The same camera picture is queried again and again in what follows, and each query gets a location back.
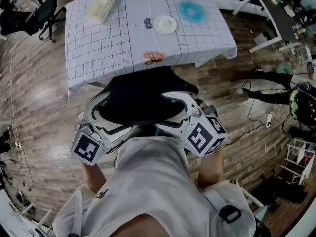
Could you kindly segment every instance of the person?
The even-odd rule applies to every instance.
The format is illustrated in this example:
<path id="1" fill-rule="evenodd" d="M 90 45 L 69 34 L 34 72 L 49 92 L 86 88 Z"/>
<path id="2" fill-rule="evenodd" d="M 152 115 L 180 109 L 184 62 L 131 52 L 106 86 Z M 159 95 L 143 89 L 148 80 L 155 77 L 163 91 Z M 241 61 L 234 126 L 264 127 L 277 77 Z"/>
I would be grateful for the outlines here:
<path id="1" fill-rule="evenodd" d="M 172 137 L 127 140 L 110 180 L 98 165 L 82 168 L 87 188 L 77 188 L 55 217 L 57 237 L 255 234 L 255 218 L 238 182 L 223 181 L 223 146 L 202 158 L 197 185 L 180 140 Z"/>
<path id="2" fill-rule="evenodd" d="M 11 138 L 10 127 L 8 126 L 7 131 L 0 137 L 0 154 L 8 152 L 12 147 L 9 139 Z"/>
<path id="3" fill-rule="evenodd" d="M 309 62 L 307 70 L 309 78 L 299 75 L 281 74 L 277 72 L 263 72 L 260 67 L 254 68 L 254 77 L 273 81 L 283 85 L 285 92 L 263 94 L 261 91 L 250 91 L 243 88 L 243 92 L 250 98 L 271 104 L 285 104 L 290 106 L 290 113 L 294 119 L 307 126 L 316 125 L 316 82 L 313 81 L 314 65 Z"/>
<path id="4" fill-rule="evenodd" d="M 263 94 L 261 91 L 250 91 L 243 88 L 243 92 L 248 94 L 250 98 L 258 99 L 262 102 L 270 104 L 285 104 L 289 105 L 290 92 L 296 88 L 300 83 L 308 83 L 314 89 L 316 88 L 316 82 L 313 81 L 314 68 L 312 62 L 307 63 L 308 79 L 300 75 L 281 74 L 277 72 L 263 72 L 261 67 L 254 68 L 254 78 L 273 81 L 281 84 L 286 92 L 275 94 Z"/>

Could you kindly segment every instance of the wooden floor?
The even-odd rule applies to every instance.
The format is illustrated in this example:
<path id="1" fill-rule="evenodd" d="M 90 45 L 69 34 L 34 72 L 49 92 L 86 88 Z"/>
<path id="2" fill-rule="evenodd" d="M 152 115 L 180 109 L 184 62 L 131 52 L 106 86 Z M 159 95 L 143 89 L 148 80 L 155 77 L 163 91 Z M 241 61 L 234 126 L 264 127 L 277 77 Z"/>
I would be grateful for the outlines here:
<path id="1" fill-rule="evenodd" d="M 59 9 L 73 0 L 57 1 L 57 9 Z M 23 6 L 22 10 L 31 9 L 27 4 Z M 252 100 L 249 100 L 239 88 L 251 78 L 252 68 L 258 65 L 264 71 L 272 71 L 284 61 L 290 61 L 292 68 L 296 68 L 299 72 L 305 72 L 305 67 L 298 67 L 295 56 L 282 54 L 277 48 L 266 48 L 250 54 L 248 50 L 255 45 L 254 36 L 264 30 L 271 33 L 266 21 L 254 17 L 251 19 L 243 16 L 233 17 L 226 12 L 223 12 L 223 15 L 238 46 L 238 56 L 232 60 L 218 57 L 198 69 L 192 65 L 181 65 L 174 66 L 173 70 L 181 78 L 199 88 L 201 99 L 207 104 L 215 105 L 219 118 L 229 132 L 226 143 L 230 143 L 244 132 L 260 125 L 258 121 L 252 122 L 247 118 Z M 33 186 L 24 154 L 20 156 L 15 150 L 11 150 L 9 153 L 2 154 L 2 159 L 19 159 L 22 169 L 18 171 L 15 164 L 6 162 L 8 171 L 14 179 L 14 184 L 8 186 L 7 190 L 12 197 L 17 189 L 27 194 L 27 199 L 36 204 L 37 219 L 40 219 L 50 208 L 54 209 L 55 215 L 74 189 L 84 183 L 80 162 L 69 153 L 69 147 L 73 139 L 77 115 L 100 91 L 92 86 L 85 86 L 67 100 L 64 28 L 64 23 L 56 25 L 53 33 L 56 43 L 51 43 L 47 38 L 40 41 L 38 34 L 29 36 L 25 32 L 17 33 L 16 38 L 14 34 L 9 35 L 8 41 L 0 40 L 0 73 L 3 73 L 0 81 L 1 97 L 10 97 L 10 61 L 13 51 L 11 70 L 14 115 L 18 138 L 23 144 L 34 182 Z M 251 80 L 251 82 L 252 89 L 277 87 L 266 81 Z M 13 117 L 10 101 L 0 105 L 0 111 Z M 271 111 L 277 114 L 279 105 L 255 101 L 249 116 L 251 119 L 265 122 L 267 114 Z M 283 121 L 287 114 L 288 107 L 282 106 L 275 119 Z M 275 121 L 271 129 L 262 126 L 245 134 L 240 140 L 225 147 L 225 178 L 236 179 L 246 189 L 253 189 L 260 183 L 261 174 L 268 176 L 273 168 L 276 172 L 279 171 L 288 142 L 289 137 L 282 133 L 281 126 Z M 108 155 L 100 163 L 107 178 L 110 178 L 114 172 L 114 157 L 115 154 Z M 194 157 L 190 157 L 189 160 L 190 172 L 194 180 L 197 177 L 199 160 Z M 293 210 L 298 215 L 305 206 L 297 206 Z M 283 207 L 279 209 L 279 214 L 281 216 L 278 217 L 284 218 L 289 213 L 287 208 Z M 292 215 L 288 220 L 288 226 L 293 220 L 295 218 Z M 287 227 L 274 224 L 276 221 L 273 215 L 268 215 L 266 222 L 273 236 L 279 236 Z"/>

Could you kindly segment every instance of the small box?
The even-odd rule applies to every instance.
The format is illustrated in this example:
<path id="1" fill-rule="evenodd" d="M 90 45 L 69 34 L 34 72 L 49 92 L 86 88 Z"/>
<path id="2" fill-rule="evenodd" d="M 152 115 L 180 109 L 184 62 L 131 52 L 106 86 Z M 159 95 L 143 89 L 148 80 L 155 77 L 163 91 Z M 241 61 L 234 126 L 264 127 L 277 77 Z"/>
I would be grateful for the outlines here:
<path id="1" fill-rule="evenodd" d="M 94 0 L 87 8 L 85 18 L 92 24 L 101 25 L 108 16 L 115 0 Z"/>

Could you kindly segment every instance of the black office chair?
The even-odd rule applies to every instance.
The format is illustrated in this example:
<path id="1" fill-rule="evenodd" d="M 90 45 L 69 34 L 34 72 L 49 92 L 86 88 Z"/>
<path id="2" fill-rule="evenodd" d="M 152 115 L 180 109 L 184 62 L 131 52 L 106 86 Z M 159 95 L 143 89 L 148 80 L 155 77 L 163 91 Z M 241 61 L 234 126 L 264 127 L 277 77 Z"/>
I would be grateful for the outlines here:
<path id="1" fill-rule="evenodd" d="M 18 31 L 24 31 L 29 35 L 43 29 L 39 39 L 43 40 L 42 34 L 49 28 L 49 39 L 54 43 L 52 38 L 52 26 L 57 22 L 65 21 L 56 19 L 60 12 L 66 12 L 66 8 L 61 8 L 56 14 L 57 0 L 46 0 L 35 12 L 23 12 L 5 10 L 0 15 L 1 34 L 8 35 Z"/>

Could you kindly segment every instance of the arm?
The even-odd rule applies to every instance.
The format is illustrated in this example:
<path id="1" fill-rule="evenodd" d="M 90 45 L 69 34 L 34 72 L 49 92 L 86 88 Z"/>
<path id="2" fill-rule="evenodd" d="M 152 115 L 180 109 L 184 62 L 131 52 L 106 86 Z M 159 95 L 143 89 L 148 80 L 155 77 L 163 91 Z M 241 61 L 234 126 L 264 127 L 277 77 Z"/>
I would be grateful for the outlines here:
<path id="1" fill-rule="evenodd" d="M 85 178 L 85 182 L 88 185 L 88 189 L 94 193 L 97 193 L 107 182 L 107 179 L 105 178 L 97 164 L 95 164 L 94 166 L 82 164 L 82 166 L 83 175 Z"/>
<path id="2" fill-rule="evenodd" d="M 223 180 L 223 145 L 209 156 L 202 158 L 197 185 L 206 188 Z"/>

